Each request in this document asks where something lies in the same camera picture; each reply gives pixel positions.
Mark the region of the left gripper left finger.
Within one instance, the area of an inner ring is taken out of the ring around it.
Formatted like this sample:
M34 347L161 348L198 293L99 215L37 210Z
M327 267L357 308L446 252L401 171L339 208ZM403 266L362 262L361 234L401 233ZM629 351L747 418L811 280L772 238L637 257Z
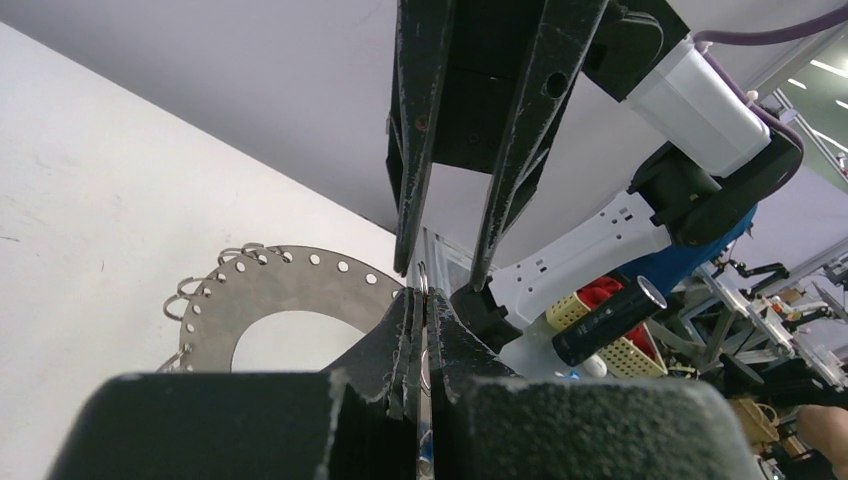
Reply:
M86 402L52 479L413 479L423 299L402 289L325 369L127 374Z

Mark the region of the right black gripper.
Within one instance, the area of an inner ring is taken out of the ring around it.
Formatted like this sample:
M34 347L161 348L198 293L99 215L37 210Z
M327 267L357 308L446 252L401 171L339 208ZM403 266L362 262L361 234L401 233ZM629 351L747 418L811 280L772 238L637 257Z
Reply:
M481 291L503 236L534 195L525 183L583 62L583 74L622 101L689 32L666 1L607 5L397 3L386 159L395 272L409 272L433 160L483 173L494 166L469 280Z

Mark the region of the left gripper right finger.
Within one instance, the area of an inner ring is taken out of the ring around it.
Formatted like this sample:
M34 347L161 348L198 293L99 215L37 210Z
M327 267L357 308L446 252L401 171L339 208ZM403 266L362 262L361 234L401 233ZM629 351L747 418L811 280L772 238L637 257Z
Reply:
M693 380L527 379L426 297L439 479L755 479L725 399Z

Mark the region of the large metal keyring disc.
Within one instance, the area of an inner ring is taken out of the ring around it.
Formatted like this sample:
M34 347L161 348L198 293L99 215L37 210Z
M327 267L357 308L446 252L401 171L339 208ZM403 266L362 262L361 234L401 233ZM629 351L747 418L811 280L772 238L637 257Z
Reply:
M403 285L354 257L313 246L247 243L217 256L209 274L180 281L163 304L179 323L161 373L228 372L242 335L282 312L315 312L367 334Z

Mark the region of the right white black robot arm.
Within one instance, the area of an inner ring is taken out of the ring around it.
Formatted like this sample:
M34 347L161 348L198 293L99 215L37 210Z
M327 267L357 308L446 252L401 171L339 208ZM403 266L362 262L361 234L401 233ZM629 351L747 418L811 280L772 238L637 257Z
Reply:
M799 169L804 148L709 54L799 40L839 7L760 32L692 33L664 1L401 1L386 160L398 213L394 268L411 265L434 164L490 178L460 317L494 350L563 295L628 262L724 236ZM574 85L587 76L664 136L630 184L563 237L492 271L532 198Z

